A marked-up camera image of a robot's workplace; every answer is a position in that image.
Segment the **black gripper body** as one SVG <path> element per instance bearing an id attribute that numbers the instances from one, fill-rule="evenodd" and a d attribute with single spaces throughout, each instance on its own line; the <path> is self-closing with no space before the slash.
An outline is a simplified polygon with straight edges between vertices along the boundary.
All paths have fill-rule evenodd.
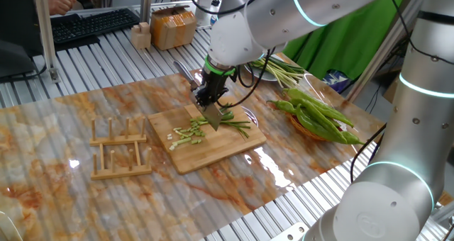
<path id="1" fill-rule="evenodd" d="M 201 95 L 204 98 L 220 98 L 228 91 L 225 87 L 225 83 L 228 78 L 227 75 L 221 76 L 220 74 L 216 74 L 214 72 L 203 72 L 202 77 L 203 88 L 201 89 Z"/>

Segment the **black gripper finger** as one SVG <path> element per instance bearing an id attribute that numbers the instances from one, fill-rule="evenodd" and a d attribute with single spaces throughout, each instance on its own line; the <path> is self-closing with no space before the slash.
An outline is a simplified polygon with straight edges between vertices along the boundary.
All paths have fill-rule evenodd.
<path id="1" fill-rule="evenodd" d="M 198 86 L 194 90 L 196 104 L 202 108 L 206 108 L 210 104 L 209 90 L 205 86 Z"/>
<path id="2" fill-rule="evenodd" d="M 208 105 L 217 105 L 219 107 L 227 107 L 225 103 L 220 102 L 220 98 L 225 94 L 226 91 L 210 91 L 208 93 Z"/>

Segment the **person's bare hand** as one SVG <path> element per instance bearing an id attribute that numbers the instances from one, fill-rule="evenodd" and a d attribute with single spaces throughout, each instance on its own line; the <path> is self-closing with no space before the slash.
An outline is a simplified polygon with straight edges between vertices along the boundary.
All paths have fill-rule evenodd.
<path id="1" fill-rule="evenodd" d="M 77 0 L 48 0 L 49 13 L 51 16 L 64 16 L 70 11 Z"/>

